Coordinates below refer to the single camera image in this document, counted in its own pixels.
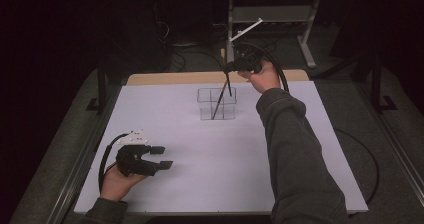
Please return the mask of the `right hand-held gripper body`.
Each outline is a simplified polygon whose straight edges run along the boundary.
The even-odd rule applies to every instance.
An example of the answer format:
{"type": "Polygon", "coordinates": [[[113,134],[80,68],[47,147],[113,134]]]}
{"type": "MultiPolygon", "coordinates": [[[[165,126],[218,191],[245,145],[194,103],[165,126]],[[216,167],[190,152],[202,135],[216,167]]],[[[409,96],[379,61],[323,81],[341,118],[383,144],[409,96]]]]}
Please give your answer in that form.
{"type": "MultiPolygon", "coordinates": [[[[262,22],[263,20],[261,18],[258,18],[254,24],[248,26],[244,30],[238,31],[234,37],[230,37],[229,43],[234,44],[238,38],[242,37],[244,34],[252,30],[254,27],[258,26],[262,22]]],[[[245,54],[235,60],[239,60],[239,65],[242,67],[241,71],[260,71],[259,61],[255,54],[245,54]]]]}

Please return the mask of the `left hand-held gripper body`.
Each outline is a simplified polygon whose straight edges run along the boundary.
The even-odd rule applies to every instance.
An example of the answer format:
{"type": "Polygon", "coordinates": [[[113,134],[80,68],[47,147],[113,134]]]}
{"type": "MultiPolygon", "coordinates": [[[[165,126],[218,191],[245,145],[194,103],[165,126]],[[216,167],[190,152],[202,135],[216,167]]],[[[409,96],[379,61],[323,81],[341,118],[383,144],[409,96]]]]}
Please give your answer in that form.
{"type": "Polygon", "coordinates": [[[118,170],[124,175],[138,174],[154,176],[159,171],[159,164],[143,160],[144,154],[151,154],[151,145],[148,144],[143,130],[131,131],[117,141],[121,148],[116,156],[118,170]]]}

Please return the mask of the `round-headed makeup brush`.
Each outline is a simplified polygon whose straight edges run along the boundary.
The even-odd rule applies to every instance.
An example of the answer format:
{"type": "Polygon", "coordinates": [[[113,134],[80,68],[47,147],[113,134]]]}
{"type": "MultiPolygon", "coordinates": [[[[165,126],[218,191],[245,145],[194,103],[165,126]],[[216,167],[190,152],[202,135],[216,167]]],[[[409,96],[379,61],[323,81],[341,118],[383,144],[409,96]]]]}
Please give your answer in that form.
{"type": "Polygon", "coordinates": [[[227,84],[227,86],[228,86],[229,95],[232,97],[232,90],[231,90],[230,77],[229,77],[229,73],[226,71],[227,58],[226,58],[226,49],[225,49],[225,48],[221,48],[221,49],[220,49],[220,55],[221,55],[222,60],[223,60],[223,67],[222,67],[222,71],[224,72],[225,77],[226,77],[226,84],[227,84]]]}

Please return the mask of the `thin brown-tipped makeup brush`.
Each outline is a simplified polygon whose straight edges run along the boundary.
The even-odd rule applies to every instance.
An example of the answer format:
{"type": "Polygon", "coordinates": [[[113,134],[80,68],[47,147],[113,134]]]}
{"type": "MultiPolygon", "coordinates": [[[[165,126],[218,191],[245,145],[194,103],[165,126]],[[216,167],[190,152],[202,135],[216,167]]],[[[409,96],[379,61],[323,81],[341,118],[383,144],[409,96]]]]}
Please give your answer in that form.
{"type": "Polygon", "coordinates": [[[215,120],[215,117],[216,117],[217,111],[218,111],[219,106],[220,106],[220,104],[221,104],[221,101],[222,101],[222,99],[223,99],[224,92],[225,92],[225,89],[227,88],[227,85],[228,85],[228,81],[226,81],[226,82],[224,83],[224,85],[223,85],[223,87],[222,87],[222,89],[221,89],[221,92],[220,92],[220,95],[219,95],[219,98],[218,98],[217,104],[216,104],[216,106],[215,106],[215,109],[214,109],[213,114],[212,114],[212,117],[211,117],[211,119],[212,119],[212,120],[215,120]]]}

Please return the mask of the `clear plastic organizer box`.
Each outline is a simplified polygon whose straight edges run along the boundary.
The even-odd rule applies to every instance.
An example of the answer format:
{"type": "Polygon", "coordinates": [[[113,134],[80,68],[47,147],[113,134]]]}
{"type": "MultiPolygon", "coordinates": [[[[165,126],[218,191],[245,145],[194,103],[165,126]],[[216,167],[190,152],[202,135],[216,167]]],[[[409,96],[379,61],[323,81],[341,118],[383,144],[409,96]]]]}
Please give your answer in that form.
{"type": "MultiPolygon", "coordinates": [[[[217,111],[215,120],[230,120],[235,118],[237,104],[236,89],[232,88],[232,97],[225,90],[223,99],[217,111]]],[[[217,104],[221,88],[200,88],[197,91],[197,102],[201,120],[212,120],[212,114],[217,104]]]]}

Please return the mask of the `person's right hand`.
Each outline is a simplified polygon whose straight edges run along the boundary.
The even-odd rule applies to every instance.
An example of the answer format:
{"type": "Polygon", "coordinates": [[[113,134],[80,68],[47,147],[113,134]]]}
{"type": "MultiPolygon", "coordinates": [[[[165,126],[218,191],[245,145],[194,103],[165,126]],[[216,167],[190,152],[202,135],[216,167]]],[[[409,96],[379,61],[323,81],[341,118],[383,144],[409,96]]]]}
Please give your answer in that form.
{"type": "Polygon", "coordinates": [[[274,65],[269,61],[261,61],[262,69],[258,73],[238,71],[237,74],[247,79],[253,87],[261,94],[267,90],[281,88],[279,75],[274,65]]]}

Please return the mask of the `person's left hand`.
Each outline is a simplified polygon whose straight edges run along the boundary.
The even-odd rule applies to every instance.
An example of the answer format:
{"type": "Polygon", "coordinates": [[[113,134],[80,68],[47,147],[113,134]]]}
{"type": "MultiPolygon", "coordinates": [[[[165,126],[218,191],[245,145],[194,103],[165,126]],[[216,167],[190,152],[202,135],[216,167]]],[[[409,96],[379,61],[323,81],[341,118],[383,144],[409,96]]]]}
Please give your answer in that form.
{"type": "Polygon", "coordinates": [[[144,179],[146,179],[146,176],[138,174],[124,176],[118,170],[117,165],[111,165],[104,175],[100,197],[118,202],[124,198],[135,185],[144,179]]]}

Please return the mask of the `white board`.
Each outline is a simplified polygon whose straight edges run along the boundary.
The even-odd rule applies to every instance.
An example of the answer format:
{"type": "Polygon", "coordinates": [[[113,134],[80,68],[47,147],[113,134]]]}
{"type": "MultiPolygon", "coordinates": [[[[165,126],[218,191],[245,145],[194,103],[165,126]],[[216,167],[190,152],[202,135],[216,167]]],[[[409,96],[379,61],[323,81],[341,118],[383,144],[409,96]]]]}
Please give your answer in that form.
{"type": "Polygon", "coordinates": [[[197,84],[139,85],[121,89],[91,169],[75,205],[88,211],[96,201],[98,169],[107,145],[122,133],[143,130],[172,161],[126,196],[129,212],[144,215],[247,214],[271,211],[264,127],[256,111],[259,93],[234,84],[235,116],[203,120],[197,84]]]}

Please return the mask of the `wooden table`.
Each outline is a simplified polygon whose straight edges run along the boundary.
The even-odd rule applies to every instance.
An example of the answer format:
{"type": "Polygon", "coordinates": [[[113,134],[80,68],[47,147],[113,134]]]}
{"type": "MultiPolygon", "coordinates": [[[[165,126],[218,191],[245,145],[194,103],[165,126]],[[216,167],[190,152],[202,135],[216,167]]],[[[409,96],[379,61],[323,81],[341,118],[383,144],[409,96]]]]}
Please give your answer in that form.
{"type": "MultiPolygon", "coordinates": [[[[304,70],[293,69],[283,70],[288,81],[309,81],[309,77],[304,70]]],[[[246,82],[235,72],[229,73],[231,83],[246,82]]],[[[171,84],[204,84],[223,83],[226,76],[220,71],[213,72],[182,72],[182,73],[149,73],[132,74],[126,83],[127,86],[135,85],[171,85],[171,84]]]]}

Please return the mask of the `black metal stand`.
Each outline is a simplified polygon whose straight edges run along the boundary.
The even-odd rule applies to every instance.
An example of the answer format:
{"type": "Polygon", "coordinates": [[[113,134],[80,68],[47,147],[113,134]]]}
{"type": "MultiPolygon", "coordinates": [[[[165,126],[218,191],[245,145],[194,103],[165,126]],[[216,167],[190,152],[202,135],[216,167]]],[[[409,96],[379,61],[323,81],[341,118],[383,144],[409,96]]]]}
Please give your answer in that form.
{"type": "Polygon", "coordinates": [[[381,114],[386,110],[396,110],[397,106],[389,96],[381,95],[381,80],[382,80],[382,63],[378,55],[375,56],[375,61],[372,68],[371,79],[371,104],[374,109],[381,114]]]}
{"type": "Polygon", "coordinates": [[[103,61],[100,60],[97,66],[97,97],[92,98],[86,107],[87,111],[95,111],[100,115],[106,106],[106,74],[103,61]]]}

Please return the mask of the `aluminium rail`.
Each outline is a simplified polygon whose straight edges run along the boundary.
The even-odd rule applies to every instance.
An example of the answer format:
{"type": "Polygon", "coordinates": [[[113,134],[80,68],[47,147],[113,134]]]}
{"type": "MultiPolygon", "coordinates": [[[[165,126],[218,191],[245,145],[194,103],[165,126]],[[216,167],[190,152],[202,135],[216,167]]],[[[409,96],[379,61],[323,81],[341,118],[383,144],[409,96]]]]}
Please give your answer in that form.
{"type": "Polygon", "coordinates": [[[407,155],[400,139],[395,134],[394,129],[387,122],[384,112],[374,107],[371,103],[371,99],[366,88],[362,84],[356,84],[355,88],[361,96],[361,99],[366,103],[367,109],[372,113],[378,125],[382,129],[384,136],[394,152],[395,159],[397,160],[401,171],[405,175],[416,197],[421,202],[421,205],[424,206],[424,179],[421,177],[413,162],[407,155]]]}
{"type": "Polygon", "coordinates": [[[53,152],[50,167],[56,167],[64,177],[58,196],[45,224],[63,224],[82,189],[96,150],[100,144],[113,107],[121,91],[119,85],[99,87],[94,92],[77,97],[77,106],[65,117],[54,140],[58,147],[53,152]]]}

